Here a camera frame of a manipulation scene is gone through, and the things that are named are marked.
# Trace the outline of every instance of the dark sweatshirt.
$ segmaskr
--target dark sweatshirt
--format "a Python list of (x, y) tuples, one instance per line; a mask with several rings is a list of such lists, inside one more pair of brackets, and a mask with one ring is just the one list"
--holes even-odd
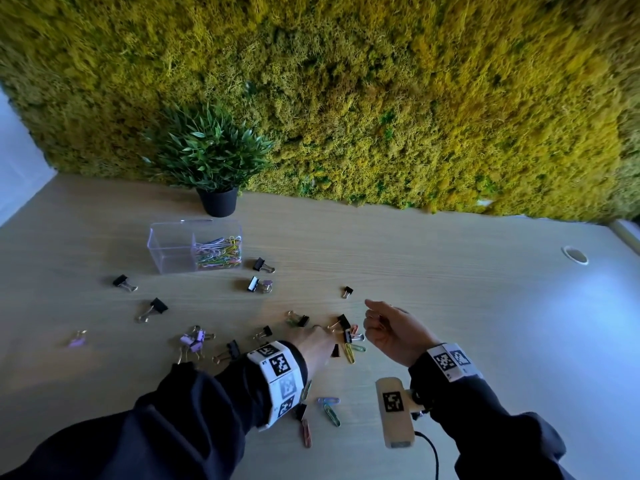
[[(287, 346), (306, 382), (304, 360)], [(409, 372), (431, 417), (456, 441), (461, 480), (572, 479), (558, 464), (562, 439), (537, 414), (511, 416), (478, 377), (449, 383), (428, 354)], [(246, 358), (215, 377), (190, 362), (174, 365), (131, 411), (59, 431), (0, 479), (228, 479), (244, 455), (245, 435), (265, 423), (270, 407), (267, 383)]]

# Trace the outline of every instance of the desk surface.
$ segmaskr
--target desk surface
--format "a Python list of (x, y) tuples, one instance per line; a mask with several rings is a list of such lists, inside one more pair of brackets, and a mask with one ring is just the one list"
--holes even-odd
[[(0, 228), (0, 472), (60, 428), (155, 389), (176, 359), (170, 339), (194, 324), (217, 334), (210, 352), (231, 339), (247, 350), (260, 327), (284, 330), (288, 310), (362, 323), (373, 298), (462, 345), (508, 410), (546, 418), (574, 476), (637, 474), (640, 258), (608, 228), (245, 193), (234, 217), (247, 266), (159, 275), (149, 224), (203, 217), (193, 192), (60, 175)], [(567, 244), (590, 264), (569, 261)], [(245, 291), (258, 256), (277, 268), (268, 295)], [(139, 290), (110, 286), (121, 273)], [(155, 297), (169, 311), (135, 323)], [(87, 345), (64, 348), (76, 329), (88, 330)], [(425, 442), (384, 447), (374, 386), (384, 376), (408, 385), (406, 370), (371, 345), (354, 365), (332, 359), (310, 397), (339, 396), (342, 427), (311, 407), (311, 450), (292, 417), (252, 432), (234, 478), (432, 478)], [(456, 478), (453, 441), (429, 418), (416, 429), (436, 444), (440, 477)]]

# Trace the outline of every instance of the person's left hand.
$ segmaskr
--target person's left hand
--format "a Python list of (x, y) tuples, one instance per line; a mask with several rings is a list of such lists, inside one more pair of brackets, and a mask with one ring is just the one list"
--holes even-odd
[(292, 330), (287, 338), (302, 354), (307, 363), (308, 379), (313, 378), (329, 359), (335, 345), (333, 334), (319, 325), (311, 329), (299, 328)]

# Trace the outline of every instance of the black cable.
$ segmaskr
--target black cable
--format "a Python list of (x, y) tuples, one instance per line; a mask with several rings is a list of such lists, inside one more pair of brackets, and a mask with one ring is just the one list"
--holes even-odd
[(433, 454), (436, 456), (436, 480), (438, 480), (438, 477), (440, 476), (440, 460), (438, 460), (438, 452), (436, 451), (436, 447), (431, 442), (431, 440), (428, 439), (425, 435), (423, 435), (420, 431), (414, 431), (414, 433), (416, 436), (420, 436), (421, 438), (424, 438), (425, 440), (427, 440), (431, 445), (431, 448), (433, 448)]

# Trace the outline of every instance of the potted plant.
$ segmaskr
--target potted plant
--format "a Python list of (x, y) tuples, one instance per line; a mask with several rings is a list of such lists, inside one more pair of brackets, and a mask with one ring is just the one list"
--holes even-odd
[(173, 106), (147, 138), (156, 146), (153, 164), (174, 185), (195, 188), (210, 216), (227, 217), (236, 209), (238, 189), (269, 163), (273, 142), (255, 126), (236, 125), (220, 106)]

